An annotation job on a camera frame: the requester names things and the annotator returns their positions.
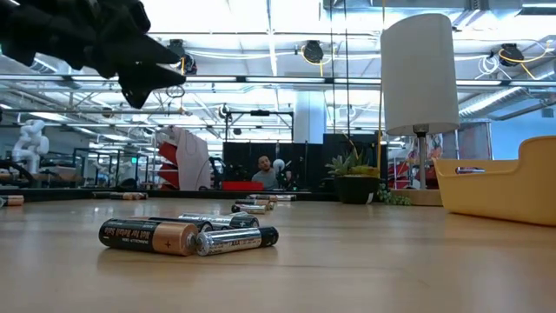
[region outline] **wooden table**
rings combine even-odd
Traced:
[[[28,203],[0,210],[0,311],[556,310],[556,230],[442,208],[281,203],[274,248],[219,256],[107,250],[113,216],[228,212],[230,201]]]

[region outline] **white lamp shade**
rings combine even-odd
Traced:
[[[423,14],[399,21],[382,34],[381,54],[389,135],[413,135],[415,125],[428,125],[428,133],[459,127],[448,17]]]

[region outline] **yellow plastic bin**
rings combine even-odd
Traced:
[[[434,168],[450,212],[556,226],[556,136],[524,141],[519,160],[434,159]]]

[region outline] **white column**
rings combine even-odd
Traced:
[[[294,143],[322,143],[322,136],[327,130],[324,92],[298,92],[294,120]]]

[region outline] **man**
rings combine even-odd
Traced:
[[[270,160],[267,156],[259,157],[259,172],[253,175],[253,182],[260,182],[265,190],[277,189],[278,180],[275,171],[270,167]]]

